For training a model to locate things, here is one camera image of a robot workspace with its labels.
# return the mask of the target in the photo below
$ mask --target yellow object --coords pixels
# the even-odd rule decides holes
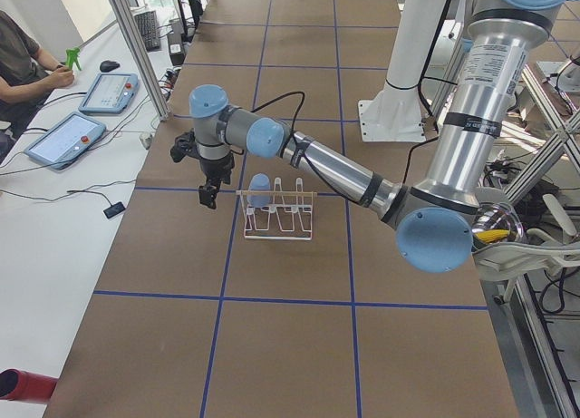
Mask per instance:
[[[509,231],[505,229],[484,230],[475,234],[477,238],[486,244],[495,243],[509,235]]]

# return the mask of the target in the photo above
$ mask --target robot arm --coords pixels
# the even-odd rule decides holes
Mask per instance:
[[[324,178],[337,191],[375,211],[397,230],[401,254],[434,273],[452,270],[469,256],[470,224],[478,211],[474,191],[529,52],[548,39],[565,0],[473,0],[469,53],[453,103],[440,130],[425,179],[413,187],[392,183],[283,122],[230,105],[216,85],[190,97],[194,130],[176,139],[175,161],[200,161],[207,176],[202,204],[214,209],[221,182],[229,183],[230,146],[264,158],[279,156]]]

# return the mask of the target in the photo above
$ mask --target white table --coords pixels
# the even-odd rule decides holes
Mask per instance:
[[[161,51],[149,53],[159,78],[171,66],[163,41]],[[117,25],[82,49],[81,72],[75,83],[58,90],[51,98],[86,92],[102,60],[115,60],[121,68],[114,72],[138,73],[135,62]],[[140,87],[130,106],[119,116],[96,117],[112,129],[147,97]],[[65,98],[43,108],[31,127],[50,128],[70,112],[76,111],[82,97]],[[134,180],[147,152],[139,137],[153,131],[155,109],[148,102],[134,122],[106,146],[91,151],[66,170],[39,169],[0,176],[0,189],[55,198],[67,190],[80,190],[92,184]],[[38,135],[26,133],[16,143],[8,162]],[[38,164],[20,154],[0,174],[29,169]],[[112,203],[129,201],[134,184],[115,185],[98,191]],[[82,315],[91,297],[122,214],[107,219],[102,210],[107,201],[93,194],[78,194],[57,202],[0,196],[0,371],[18,368],[58,377],[63,369]],[[0,402],[0,416],[37,418],[44,406]]]

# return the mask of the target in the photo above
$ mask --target power adapter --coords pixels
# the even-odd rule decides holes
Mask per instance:
[[[107,209],[104,209],[102,212],[105,213],[107,219],[112,219],[118,214],[121,214],[125,210],[125,206],[123,202],[117,202],[114,205],[109,206]]]

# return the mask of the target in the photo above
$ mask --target person's arm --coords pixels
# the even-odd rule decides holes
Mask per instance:
[[[47,71],[55,71],[59,67],[63,66],[61,62],[56,60],[51,53],[42,47],[39,47],[38,51],[36,51],[32,57]]]
[[[31,101],[54,89],[71,85],[73,81],[73,71],[67,67],[59,67],[42,80],[25,85],[10,85],[0,76],[0,100],[7,103]]]

